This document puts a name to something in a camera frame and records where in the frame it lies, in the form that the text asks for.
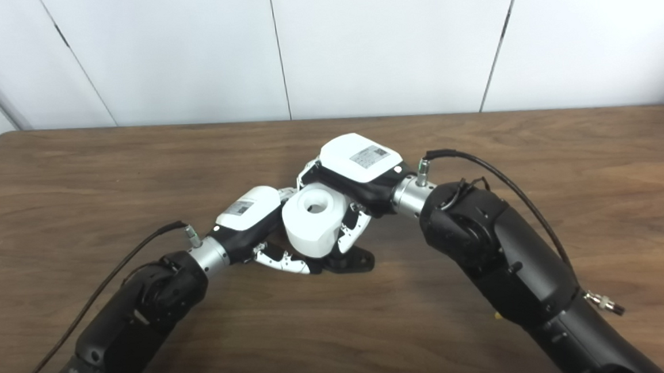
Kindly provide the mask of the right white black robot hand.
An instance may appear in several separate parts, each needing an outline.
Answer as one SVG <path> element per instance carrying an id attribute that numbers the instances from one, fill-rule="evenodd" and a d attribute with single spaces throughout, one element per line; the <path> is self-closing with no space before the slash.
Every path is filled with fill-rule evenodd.
<path id="1" fill-rule="evenodd" d="M 299 173 L 296 183 L 298 190 L 323 184 L 349 200 L 334 245 L 346 254 L 372 218 L 397 213 L 396 188 L 413 174 L 398 152 L 349 133 L 327 142 Z"/>

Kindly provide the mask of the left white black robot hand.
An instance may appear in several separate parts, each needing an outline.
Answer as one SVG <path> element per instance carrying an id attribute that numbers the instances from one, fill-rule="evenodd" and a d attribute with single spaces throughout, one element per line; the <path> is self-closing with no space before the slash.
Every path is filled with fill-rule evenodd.
<path id="1" fill-rule="evenodd" d="M 282 227 L 281 208 L 297 189 L 255 186 L 216 217 L 208 236 L 222 246 L 230 264 L 257 262 L 278 271 L 320 275 L 315 259 L 296 257 L 266 239 Z"/>

